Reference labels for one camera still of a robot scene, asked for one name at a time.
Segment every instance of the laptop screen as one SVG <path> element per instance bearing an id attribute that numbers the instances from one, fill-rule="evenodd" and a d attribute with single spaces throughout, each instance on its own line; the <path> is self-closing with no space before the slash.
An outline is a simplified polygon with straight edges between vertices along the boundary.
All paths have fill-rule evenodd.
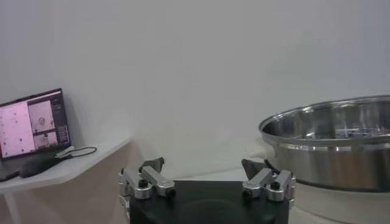
<path id="1" fill-rule="evenodd" d="M 9 158 L 70 146 L 62 90 L 0 105 L 0 151 Z"/>

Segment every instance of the pink screen display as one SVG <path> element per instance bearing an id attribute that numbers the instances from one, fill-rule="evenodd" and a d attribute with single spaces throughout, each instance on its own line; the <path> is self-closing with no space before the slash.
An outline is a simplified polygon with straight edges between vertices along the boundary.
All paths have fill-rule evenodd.
<path id="1" fill-rule="evenodd" d="M 50 101 L 29 105 L 30 101 L 39 98 L 0 107 L 0 150 L 3 158 L 57 145 Z"/>

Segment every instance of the white desk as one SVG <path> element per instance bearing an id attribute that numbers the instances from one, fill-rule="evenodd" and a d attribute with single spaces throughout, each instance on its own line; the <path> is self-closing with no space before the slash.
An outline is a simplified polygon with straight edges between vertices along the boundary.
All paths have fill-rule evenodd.
<path id="1" fill-rule="evenodd" d="M 96 165 L 112 153 L 118 151 L 132 140 L 128 133 L 118 133 L 107 138 L 104 142 L 96 145 L 97 151 L 93 154 L 69 159 L 50 168 L 49 170 L 30 178 L 16 177 L 0 183 L 0 194 L 4 194 L 9 208 L 13 224 L 21 224 L 19 210 L 13 193 L 39 187 L 61 184 L 72 180 Z"/>

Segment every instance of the steel bowl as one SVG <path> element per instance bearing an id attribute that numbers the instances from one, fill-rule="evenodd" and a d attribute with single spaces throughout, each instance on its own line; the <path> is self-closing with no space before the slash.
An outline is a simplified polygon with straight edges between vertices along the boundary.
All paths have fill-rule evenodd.
<path id="1" fill-rule="evenodd" d="M 322 102 L 265 119 L 271 167 L 327 189 L 390 192 L 390 96 Z"/>

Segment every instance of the mouse cable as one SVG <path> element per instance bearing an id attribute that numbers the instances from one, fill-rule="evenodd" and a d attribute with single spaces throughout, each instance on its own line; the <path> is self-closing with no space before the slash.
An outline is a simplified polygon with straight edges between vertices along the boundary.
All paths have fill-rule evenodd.
<path id="1" fill-rule="evenodd" d="M 78 151 L 82 151 L 82 150 L 85 150 L 85 149 L 93 149 L 93 150 L 90 151 L 90 152 L 81 154 L 81 155 L 72 155 L 72 154 L 70 154 L 70 153 L 72 153 L 72 152 L 78 152 Z M 73 150 L 67 151 L 67 152 L 66 152 L 65 154 L 63 154 L 60 158 L 63 159 L 63 160 L 66 160 L 66 159 L 73 159 L 73 158 L 75 158 L 75 157 L 86 156 L 86 155 L 89 155 L 89 154 L 92 154 L 92 153 L 96 152 L 97 149 L 98 149 L 98 148 L 93 147 L 93 146 L 87 146 L 87 147 L 82 147 L 82 148 L 79 148 L 79 149 L 73 149 Z"/>

